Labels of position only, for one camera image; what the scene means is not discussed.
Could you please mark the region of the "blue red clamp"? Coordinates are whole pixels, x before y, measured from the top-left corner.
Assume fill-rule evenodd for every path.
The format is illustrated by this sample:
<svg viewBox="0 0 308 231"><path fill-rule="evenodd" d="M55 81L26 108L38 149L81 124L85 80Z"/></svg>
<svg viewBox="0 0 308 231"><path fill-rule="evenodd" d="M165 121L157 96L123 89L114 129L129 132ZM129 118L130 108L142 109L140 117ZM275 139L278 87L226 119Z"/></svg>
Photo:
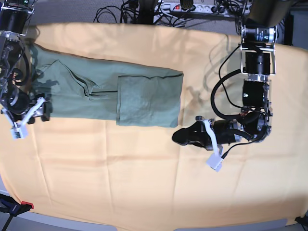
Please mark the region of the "blue red clamp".
<svg viewBox="0 0 308 231"><path fill-rule="evenodd" d="M14 200L12 197L4 195L4 194L0 195L0 204L2 205L0 207L0 211L2 213L9 214L9 218L5 222L1 231L7 230L9 224L11 223L14 217L17 217L20 214L28 212L31 209L34 209L34 205L32 203L25 202L25 201L22 201L21 203L19 203L16 200Z"/></svg>

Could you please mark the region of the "white power strip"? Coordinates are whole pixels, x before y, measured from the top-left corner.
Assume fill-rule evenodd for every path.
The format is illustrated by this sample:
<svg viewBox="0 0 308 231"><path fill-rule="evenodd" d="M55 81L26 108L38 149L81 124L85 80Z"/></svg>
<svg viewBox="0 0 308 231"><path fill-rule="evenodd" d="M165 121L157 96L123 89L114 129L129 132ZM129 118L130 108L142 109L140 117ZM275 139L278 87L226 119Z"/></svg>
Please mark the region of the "white power strip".
<svg viewBox="0 0 308 231"><path fill-rule="evenodd" d="M200 15L213 15L213 14L226 14L226 11L219 10L215 5L208 4L194 4L190 10L185 10L181 7L180 3L175 2L163 2L160 8L170 14L200 14Z"/></svg>

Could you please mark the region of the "black box right background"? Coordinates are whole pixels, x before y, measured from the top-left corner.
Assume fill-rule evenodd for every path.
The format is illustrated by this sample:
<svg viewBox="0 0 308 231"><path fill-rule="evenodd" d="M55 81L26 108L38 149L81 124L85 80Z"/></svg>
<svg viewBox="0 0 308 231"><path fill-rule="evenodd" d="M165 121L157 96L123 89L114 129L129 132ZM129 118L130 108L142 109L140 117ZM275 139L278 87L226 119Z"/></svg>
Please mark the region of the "black box right background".
<svg viewBox="0 0 308 231"><path fill-rule="evenodd" d="M293 46L294 16L288 13L284 19L284 45Z"/></svg>

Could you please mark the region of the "black clamp right corner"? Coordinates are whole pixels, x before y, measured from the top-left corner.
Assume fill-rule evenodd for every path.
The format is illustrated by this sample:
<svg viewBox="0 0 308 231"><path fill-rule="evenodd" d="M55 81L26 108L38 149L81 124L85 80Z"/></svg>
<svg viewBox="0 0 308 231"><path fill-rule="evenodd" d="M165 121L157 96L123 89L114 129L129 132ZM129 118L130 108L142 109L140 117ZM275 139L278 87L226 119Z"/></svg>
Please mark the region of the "black clamp right corner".
<svg viewBox="0 0 308 231"><path fill-rule="evenodd" d="M303 217L296 217L295 221L302 226L308 227L308 216L306 215Z"/></svg>

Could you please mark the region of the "yellow table cloth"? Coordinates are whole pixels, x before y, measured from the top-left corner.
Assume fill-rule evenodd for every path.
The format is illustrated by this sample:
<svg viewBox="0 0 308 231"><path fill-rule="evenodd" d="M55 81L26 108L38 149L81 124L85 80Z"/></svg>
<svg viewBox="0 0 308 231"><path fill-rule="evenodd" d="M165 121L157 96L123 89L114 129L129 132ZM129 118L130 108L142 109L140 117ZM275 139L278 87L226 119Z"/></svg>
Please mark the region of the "yellow table cloth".
<svg viewBox="0 0 308 231"><path fill-rule="evenodd" d="M53 51L177 69L184 73L180 125L212 117L210 91L238 36L164 26L65 23L31 27ZM232 149L219 172L210 152L175 144L172 128L52 118L14 140L0 118L0 175L33 214L172 231L288 219L308 209L308 52L276 46L271 134Z"/></svg>

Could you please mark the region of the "green T-shirt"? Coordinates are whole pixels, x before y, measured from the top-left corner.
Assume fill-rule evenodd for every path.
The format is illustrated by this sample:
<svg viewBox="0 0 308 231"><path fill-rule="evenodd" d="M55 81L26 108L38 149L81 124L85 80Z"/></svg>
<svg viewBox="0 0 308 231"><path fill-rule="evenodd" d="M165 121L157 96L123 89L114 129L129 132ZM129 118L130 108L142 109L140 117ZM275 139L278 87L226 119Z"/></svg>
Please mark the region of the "green T-shirt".
<svg viewBox="0 0 308 231"><path fill-rule="evenodd" d="M52 117L113 120L119 126L174 128L184 74L97 60L31 45L32 88L49 97Z"/></svg>

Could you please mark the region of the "black table leg post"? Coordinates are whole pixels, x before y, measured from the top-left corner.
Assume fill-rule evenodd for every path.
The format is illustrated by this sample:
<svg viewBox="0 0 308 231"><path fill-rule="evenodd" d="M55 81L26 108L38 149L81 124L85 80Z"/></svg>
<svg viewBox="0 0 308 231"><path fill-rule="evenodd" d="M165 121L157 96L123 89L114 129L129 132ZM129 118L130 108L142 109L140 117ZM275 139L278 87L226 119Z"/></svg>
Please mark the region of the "black table leg post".
<svg viewBox="0 0 308 231"><path fill-rule="evenodd" d="M137 24L152 25L154 20L155 0L139 0Z"/></svg>

